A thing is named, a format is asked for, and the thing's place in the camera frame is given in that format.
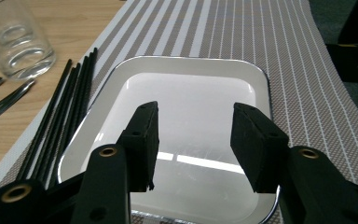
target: table surface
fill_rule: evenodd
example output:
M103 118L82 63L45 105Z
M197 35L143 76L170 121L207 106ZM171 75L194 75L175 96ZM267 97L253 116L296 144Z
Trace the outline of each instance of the table surface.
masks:
M36 79L36 84L24 97L0 116L0 160L51 97L68 59L79 62L125 3L119 0L26 2L55 49L57 62L46 74ZM7 80L0 87L0 100L21 83Z

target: table mat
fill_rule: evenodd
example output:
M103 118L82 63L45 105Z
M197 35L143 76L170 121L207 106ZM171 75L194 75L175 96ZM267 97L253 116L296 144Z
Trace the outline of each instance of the table mat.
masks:
M90 47L99 48L91 103L115 66L134 56L243 60L268 75L274 122L289 146L323 151L358 184L358 109L324 46L307 0L131 0ZM46 108L0 162L11 182ZM136 223L174 223L133 215ZM282 223L279 210L270 223Z

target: drinking glass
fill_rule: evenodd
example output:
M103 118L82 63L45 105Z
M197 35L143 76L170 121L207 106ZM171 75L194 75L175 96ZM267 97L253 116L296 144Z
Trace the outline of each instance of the drinking glass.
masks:
M0 0L0 71L8 78L37 77L56 56L31 10L21 0Z

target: brass screw hole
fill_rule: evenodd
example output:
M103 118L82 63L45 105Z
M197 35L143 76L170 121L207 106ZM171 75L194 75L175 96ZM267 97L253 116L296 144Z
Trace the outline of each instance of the brass screw hole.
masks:
M100 151L100 156L102 157L111 157L116 155L117 153L117 149L115 149L114 147L108 147L108 148L104 148L103 150Z
M14 203L25 198L30 192L32 187L26 184L20 184L9 189L2 195L2 202Z
M318 159L319 158L319 154L316 153L313 150L307 149L307 148L303 148L299 150L299 153L303 156L306 157L308 159Z

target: white enamel tray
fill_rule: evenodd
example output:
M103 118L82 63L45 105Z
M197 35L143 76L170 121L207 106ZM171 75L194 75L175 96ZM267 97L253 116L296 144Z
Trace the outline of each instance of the white enamel tray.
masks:
M131 209L195 223L258 223L276 195L253 193L230 147L235 102L270 117L265 74L233 60L137 57L116 67L62 157L61 181L85 171L91 151L115 143L137 106L158 101L155 189Z

